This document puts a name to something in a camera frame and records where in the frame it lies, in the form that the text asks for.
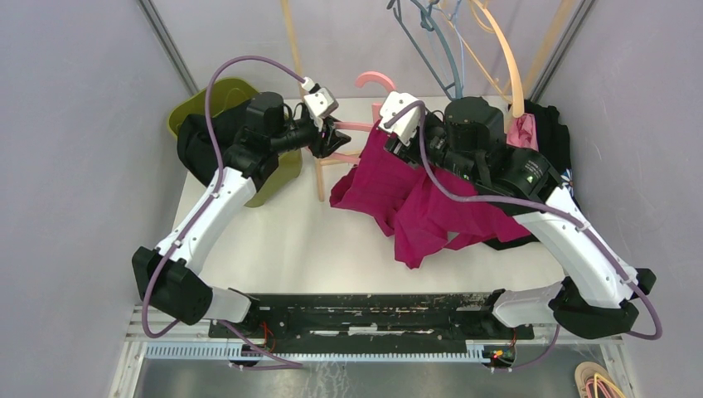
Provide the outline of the pink hanger hook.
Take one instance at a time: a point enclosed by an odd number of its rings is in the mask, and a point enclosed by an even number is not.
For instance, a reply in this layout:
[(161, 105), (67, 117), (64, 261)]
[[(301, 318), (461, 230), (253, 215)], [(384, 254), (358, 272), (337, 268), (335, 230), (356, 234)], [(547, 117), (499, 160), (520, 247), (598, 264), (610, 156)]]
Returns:
[[(395, 83), (386, 75), (377, 71), (366, 71), (361, 73), (355, 80), (357, 88), (363, 88), (368, 83), (380, 85), (387, 94), (396, 90)], [(371, 105), (371, 113), (373, 121), (379, 121), (381, 111), (381, 103), (373, 103)], [(335, 127), (341, 130), (351, 130), (363, 133), (369, 133), (373, 129), (373, 124), (361, 122), (336, 122)], [(348, 163), (357, 165), (360, 162), (361, 153), (333, 153), (329, 158), (321, 161), (323, 166)]]

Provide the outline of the magenta skirt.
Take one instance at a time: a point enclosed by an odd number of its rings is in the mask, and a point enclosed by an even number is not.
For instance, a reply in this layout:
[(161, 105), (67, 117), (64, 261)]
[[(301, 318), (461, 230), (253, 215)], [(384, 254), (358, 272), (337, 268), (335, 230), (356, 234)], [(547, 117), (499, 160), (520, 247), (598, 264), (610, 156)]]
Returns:
[(395, 260), (410, 269), (443, 249), (484, 243), (505, 250), (535, 237), (495, 206), (448, 199), (422, 167), (411, 167), (385, 150), (387, 134), (374, 127), (361, 160), (332, 188), (333, 208), (371, 216), (394, 240)]

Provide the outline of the beige wooden hanger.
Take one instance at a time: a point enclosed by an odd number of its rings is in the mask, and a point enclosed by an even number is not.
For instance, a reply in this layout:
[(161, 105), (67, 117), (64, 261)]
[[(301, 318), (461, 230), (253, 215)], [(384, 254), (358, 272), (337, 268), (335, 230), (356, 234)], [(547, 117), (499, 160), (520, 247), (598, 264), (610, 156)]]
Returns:
[(473, 16), (474, 21), (485, 31), (493, 34), (498, 44), (501, 48), (503, 58), (507, 65), (508, 71), (508, 87), (501, 89), (498, 85), (498, 80), (494, 78), (488, 71), (487, 67), (480, 61), (479, 57), (475, 51), (468, 44), (467, 40), (463, 38), (462, 34), (458, 29), (458, 12), (463, 4), (462, 1), (456, 1), (454, 3), (454, 8), (450, 12), (445, 12), (444, 7), (446, 1), (439, 1), (437, 8), (442, 11), (444, 15), (444, 21), (448, 24), (450, 29), (457, 35), (459, 44), (462, 51), (466, 51), (470, 57), (474, 60), (475, 64), (483, 74), (483, 76), (488, 81), (488, 84), (496, 91), (498, 96), (509, 105), (509, 110), (507, 115), (504, 117), (504, 130), (505, 133), (508, 132), (512, 123), (519, 119), (524, 113), (524, 90), (521, 79), (521, 74), (518, 69), (516, 62), (516, 57), (512, 51), (511, 45), (507, 40), (506, 34), (501, 29), (496, 18), (493, 16), (491, 11), (488, 9), (489, 1), (468, 1), (468, 9)]

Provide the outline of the light blue hanger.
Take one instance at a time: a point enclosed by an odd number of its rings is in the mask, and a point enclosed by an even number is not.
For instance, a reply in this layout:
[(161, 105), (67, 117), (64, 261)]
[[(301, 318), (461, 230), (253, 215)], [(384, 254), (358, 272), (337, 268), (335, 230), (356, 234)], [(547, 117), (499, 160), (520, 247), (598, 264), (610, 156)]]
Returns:
[(442, 76), (440, 86), (451, 100), (463, 97), (466, 80), (466, 52), (458, 29), (462, 3), (463, 1), (431, 1), (429, 5), (435, 23), (432, 33), (436, 38), (432, 41), (432, 48), (438, 47), (435, 56)]

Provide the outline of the grey-blue plastic hanger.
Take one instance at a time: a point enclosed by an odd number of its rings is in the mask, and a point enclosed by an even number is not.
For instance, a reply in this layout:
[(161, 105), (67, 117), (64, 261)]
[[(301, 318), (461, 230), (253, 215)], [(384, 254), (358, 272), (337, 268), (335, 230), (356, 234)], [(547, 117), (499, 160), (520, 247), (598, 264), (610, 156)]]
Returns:
[(439, 1), (409, 1), (409, 16), (405, 16), (405, 1), (389, 1), (389, 10), (434, 81), (449, 100), (463, 97), (464, 79), (448, 37), (439, 23), (446, 14), (439, 10)]

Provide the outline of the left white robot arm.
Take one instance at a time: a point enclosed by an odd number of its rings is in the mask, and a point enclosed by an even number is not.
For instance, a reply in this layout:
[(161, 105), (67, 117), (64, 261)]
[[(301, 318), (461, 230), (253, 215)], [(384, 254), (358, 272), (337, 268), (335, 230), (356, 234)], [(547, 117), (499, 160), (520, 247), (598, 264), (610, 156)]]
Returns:
[(223, 113), (235, 132), (218, 148), (216, 168), (196, 205), (155, 248), (138, 248), (133, 272), (145, 306), (193, 325), (203, 319), (229, 321), (238, 335), (259, 331), (260, 314), (246, 294), (206, 284), (199, 276), (213, 245), (231, 218), (258, 193), (279, 167), (279, 156), (308, 148), (313, 156), (334, 154), (350, 137), (337, 131), (331, 116), (338, 102), (318, 88), (305, 95), (294, 118), (283, 97), (262, 92)]

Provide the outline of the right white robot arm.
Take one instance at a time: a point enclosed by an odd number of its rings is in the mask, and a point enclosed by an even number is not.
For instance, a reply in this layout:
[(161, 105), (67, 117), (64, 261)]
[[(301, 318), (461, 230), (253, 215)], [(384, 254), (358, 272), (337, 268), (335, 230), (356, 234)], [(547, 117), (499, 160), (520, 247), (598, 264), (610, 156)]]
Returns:
[(555, 324), (584, 339), (634, 334), (639, 308), (662, 324), (649, 300), (655, 274), (621, 260), (577, 206), (550, 161), (532, 148), (504, 143), (504, 114), (480, 97), (450, 101), (441, 114), (407, 93), (392, 92), (380, 110), (386, 150), (430, 177), (449, 172), (473, 185), (471, 203), (500, 209), (525, 227), (558, 261), (565, 277), (552, 285), (499, 289), (480, 313), (489, 338), (511, 328)]

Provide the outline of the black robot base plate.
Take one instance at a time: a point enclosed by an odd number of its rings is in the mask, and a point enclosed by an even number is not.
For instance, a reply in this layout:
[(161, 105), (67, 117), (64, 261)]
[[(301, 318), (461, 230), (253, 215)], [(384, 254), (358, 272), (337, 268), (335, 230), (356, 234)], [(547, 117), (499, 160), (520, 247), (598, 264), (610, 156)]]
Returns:
[(466, 342), (531, 340), (489, 311), (487, 293), (256, 294), (235, 328), (276, 354), (464, 353)]

